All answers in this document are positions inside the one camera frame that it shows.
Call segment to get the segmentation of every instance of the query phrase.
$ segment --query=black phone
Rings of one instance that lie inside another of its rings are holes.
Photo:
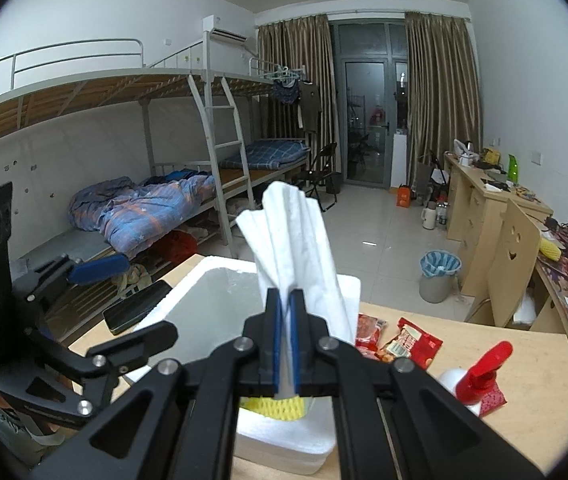
[[[163,280],[117,301],[104,311],[104,321],[113,335],[139,323],[173,288]]]

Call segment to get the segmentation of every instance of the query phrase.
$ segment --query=green object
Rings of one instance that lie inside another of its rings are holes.
[[[509,155],[509,180],[513,184],[518,182],[518,160],[515,155]]]

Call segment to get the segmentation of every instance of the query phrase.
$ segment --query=metal screw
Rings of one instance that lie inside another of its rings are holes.
[[[174,359],[164,359],[157,364],[157,371],[161,375],[172,375],[179,368],[179,363]]]
[[[320,339],[320,348],[322,350],[331,351],[339,346],[339,341],[334,337],[325,335]]]
[[[90,415],[92,413],[92,403],[89,400],[80,400],[77,404],[77,411],[80,415]]]
[[[250,337],[240,336],[233,343],[233,347],[239,352],[247,352],[253,348],[253,340]]]
[[[406,357],[400,357],[393,361],[393,366],[401,374],[408,374],[415,369],[415,363]]]
[[[106,358],[102,354],[97,354],[93,357],[92,363],[97,367],[101,368],[106,364]]]

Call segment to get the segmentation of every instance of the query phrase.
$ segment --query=brown striped curtain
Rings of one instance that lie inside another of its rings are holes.
[[[411,135],[409,180],[432,150],[443,160],[453,139],[481,148],[482,110],[475,56],[462,18],[406,13]]]
[[[257,32],[259,57],[289,68],[306,66],[307,78],[320,91],[321,122],[318,135],[311,136],[311,155],[334,140],[336,124],[333,46],[326,14],[262,25]],[[297,125],[297,106],[275,99],[262,99],[262,136],[270,139],[303,137]]]

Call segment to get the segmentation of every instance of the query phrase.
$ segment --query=wall socket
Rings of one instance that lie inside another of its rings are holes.
[[[542,165],[542,154],[540,152],[530,152],[530,161],[538,166]]]

